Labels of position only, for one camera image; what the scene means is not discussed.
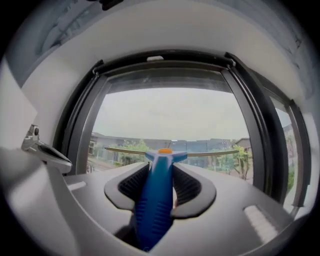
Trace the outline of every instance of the sky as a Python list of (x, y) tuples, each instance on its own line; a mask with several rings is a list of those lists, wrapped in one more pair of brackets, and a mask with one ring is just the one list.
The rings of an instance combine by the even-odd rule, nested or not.
[[(277, 110), (282, 126), (286, 113)], [(196, 88), (150, 88), (107, 94), (93, 127), (112, 137), (210, 140), (248, 138), (232, 93)]]

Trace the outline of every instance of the window frame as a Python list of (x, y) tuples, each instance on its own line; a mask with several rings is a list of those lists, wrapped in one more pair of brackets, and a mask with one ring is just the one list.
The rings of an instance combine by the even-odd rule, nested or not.
[(295, 217), (300, 207), (304, 206), (307, 188), (311, 178), (311, 148), (306, 124), (300, 108), (293, 99), (288, 98), (278, 87), (261, 74), (252, 70), (267, 94), (284, 105), (289, 114), (297, 150), (297, 181), (292, 202), (291, 215)]
[[(148, 61), (148, 57), (154, 56), (161, 56), (163, 60)], [(104, 86), (108, 77), (150, 68), (180, 67), (221, 72), (238, 101), (247, 128), (250, 130), (249, 137), (252, 147), (254, 171), (253, 185), (283, 204), (286, 194), (283, 184), (285, 183), (286, 188), (288, 182), (287, 148), (284, 149), (277, 143), (277, 146), (272, 144), (270, 131), (268, 131), (269, 127), (277, 127), (278, 131), (273, 141), (280, 142), (284, 140), (284, 132), (279, 117), (271, 99), (268, 97), (265, 89), (263, 89), (263, 86), (255, 77), (254, 73), (236, 56), (230, 53), (227, 53), (225, 56), (219, 56), (193, 50), (156, 50), (129, 55), (92, 68), (93, 78), (87, 84), (87, 87), (83, 89), (83, 91), (87, 91), (87, 93), (82, 93), (78, 99), (82, 104), (80, 107), (77, 106), (79, 110), (75, 112), (76, 114), (72, 111), (69, 116), (69, 119), (75, 120), (72, 124), (73, 129), (70, 129), (69, 125), (65, 128), (66, 131), (68, 131), (68, 129), (72, 130), (72, 132), (69, 132), (70, 138), (66, 139), (68, 133), (64, 132), (62, 135), (63, 141), (66, 141), (64, 144), (68, 145), (64, 146), (64, 148), (57, 148), (57, 150), (65, 154), (73, 163), (69, 175), (86, 173), (85, 162), (87, 161), (88, 154), (87, 146), (90, 143), (91, 132), (98, 111), (109, 89)], [(252, 95), (255, 95), (255, 97), (259, 95), (260, 98), (256, 99), (252, 97)], [(259, 108), (261, 108), (265, 102), (268, 102), (268, 104), (263, 107), (264, 112), (261, 113), (261, 109)], [(273, 116), (274, 114), (276, 115), (274, 119), (266, 118), (270, 113), (273, 113)], [(265, 152), (280, 152), (282, 155), (281, 163), (277, 161), (278, 164), (276, 166), (283, 166), (281, 171), (276, 173), (275, 168), (267, 168), (270, 163), (272, 163), (271, 166), (274, 166), (275, 161), (274, 155), (269, 154), (269, 156), (266, 157)], [(271, 179), (271, 182), (269, 182), (271, 185), (267, 184), (268, 179)]]

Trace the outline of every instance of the building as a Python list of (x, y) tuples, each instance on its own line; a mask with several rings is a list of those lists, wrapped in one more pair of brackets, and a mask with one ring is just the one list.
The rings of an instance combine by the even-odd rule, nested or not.
[[(140, 138), (128, 137), (112, 137), (92, 132), (89, 144), (89, 157), (100, 159), (106, 162), (120, 162), (119, 153), (106, 150), (105, 147), (117, 145), (121, 147), (126, 141), (139, 143)], [(173, 151), (187, 151), (193, 153), (210, 152), (212, 150), (223, 150), (232, 147), (234, 140), (212, 138), (209, 140), (176, 140), (176, 139), (143, 139), (146, 146), (152, 150), (169, 148)], [(190, 157), (186, 163), (207, 167), (209, 163), (208, 157)]]

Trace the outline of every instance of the white wall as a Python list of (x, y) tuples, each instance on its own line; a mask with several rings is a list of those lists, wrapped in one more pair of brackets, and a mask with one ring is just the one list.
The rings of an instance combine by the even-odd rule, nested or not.
[(20, 148), (36, 115), (4, 58), (0, 64), (0, 147)]
[[(260, 5), (253, 8), (253, 3)], [(299, 29), (288, 27), (288, 22), (295, 28), (262, 1), (157, 0), (132, 4), (110, 13), (55, 50), (35, 69), (22, 90), (38, 110), (35, 122), (40, 126), (41, 139), (51, 144), (74, 87), (99, 59), (107, 62), (151, 49), (231, 52), (301, 108), (311, 143), (308, 195), (313, 199), (306, 202), (310, 207), (320, 169), (319, 61), (313, 57), (308, 39)], [(294, 41), (296, 35), (299, 45)]]

